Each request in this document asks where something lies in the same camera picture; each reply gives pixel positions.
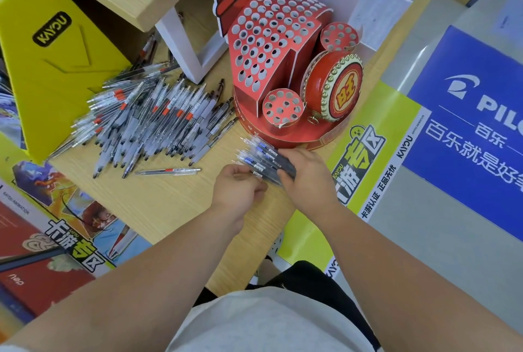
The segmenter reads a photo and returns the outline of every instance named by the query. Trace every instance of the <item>yellow display stand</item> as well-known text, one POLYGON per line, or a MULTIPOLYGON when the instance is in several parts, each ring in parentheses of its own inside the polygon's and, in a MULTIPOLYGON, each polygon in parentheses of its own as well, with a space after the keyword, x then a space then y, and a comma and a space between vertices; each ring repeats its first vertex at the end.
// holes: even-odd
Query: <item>yellow display stand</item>
POLYGON ((129 63, 72 0, 0 0, 0 15, 27 153, 41 163, 88 112, 93 92, 129 63))

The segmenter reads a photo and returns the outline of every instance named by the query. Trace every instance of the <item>black shorts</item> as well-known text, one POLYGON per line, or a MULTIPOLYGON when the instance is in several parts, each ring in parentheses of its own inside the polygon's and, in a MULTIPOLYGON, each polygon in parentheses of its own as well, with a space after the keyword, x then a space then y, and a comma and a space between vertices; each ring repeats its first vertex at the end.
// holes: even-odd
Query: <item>black shorts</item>
MULTIPOLYGON (((246 290, 256 290, 272 286, 293 291, 334 308, 363 333, 374 350, 380 348, 380 343, 369 324, 359 311, 356 304, 342 288, 315 265, 307 261, 298 261, 288 270, 283 271, 263 286, 249 284, 246 290)), ((212 301, 216 296, 204 289, 194 306, 212 301)))

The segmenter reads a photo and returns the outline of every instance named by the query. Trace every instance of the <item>blue label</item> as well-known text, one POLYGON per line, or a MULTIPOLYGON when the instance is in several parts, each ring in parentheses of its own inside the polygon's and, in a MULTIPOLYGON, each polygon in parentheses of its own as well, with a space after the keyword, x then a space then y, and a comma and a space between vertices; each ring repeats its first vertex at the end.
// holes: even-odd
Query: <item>blue label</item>
POLYGON ((451 26, 409 97, 432 114, 403 165, 523 240, 523 65, 451 26))

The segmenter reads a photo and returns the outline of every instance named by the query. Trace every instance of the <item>pilot logo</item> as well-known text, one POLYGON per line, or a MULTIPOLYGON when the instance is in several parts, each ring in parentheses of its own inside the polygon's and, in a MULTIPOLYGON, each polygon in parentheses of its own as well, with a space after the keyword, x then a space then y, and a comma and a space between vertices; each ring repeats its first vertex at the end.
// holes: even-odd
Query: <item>pilot logo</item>
POLYGON ((471 86, 471 82, 474 84, 474 88, 477 87, 480 84, 480 79, 476 77, 475 75, 470 74, 461 74, 461 75, 455 75, 453 77, 445 78, 445 80, 451 79, 452 83, 450 84, 448 88, 448 93, 451 95, 454 95, 455 97, 458 97, 460 99, 463 99, 465 95, 467 94, 468 86, 471 86))
POLYGON ((71 23, 73 23, 73 20, 67 13, 58 12, 33 35, 33 42, 46 48, 67 30, 71 23))

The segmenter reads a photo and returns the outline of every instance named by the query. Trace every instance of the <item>white table leg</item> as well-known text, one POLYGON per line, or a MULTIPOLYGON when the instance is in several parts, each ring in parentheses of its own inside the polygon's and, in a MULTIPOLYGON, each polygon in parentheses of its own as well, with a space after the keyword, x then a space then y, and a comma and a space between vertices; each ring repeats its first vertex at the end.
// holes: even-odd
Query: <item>white table leg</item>
POLYGON ((229 48, 225 38, 222 38, 220 33, 216 32, 199 55, 196 55, 178 17, 178 12, 174 8, 161 18, 156 24, 156 29, 187 78, 196 84, 202 81, 207 72, 229 48))

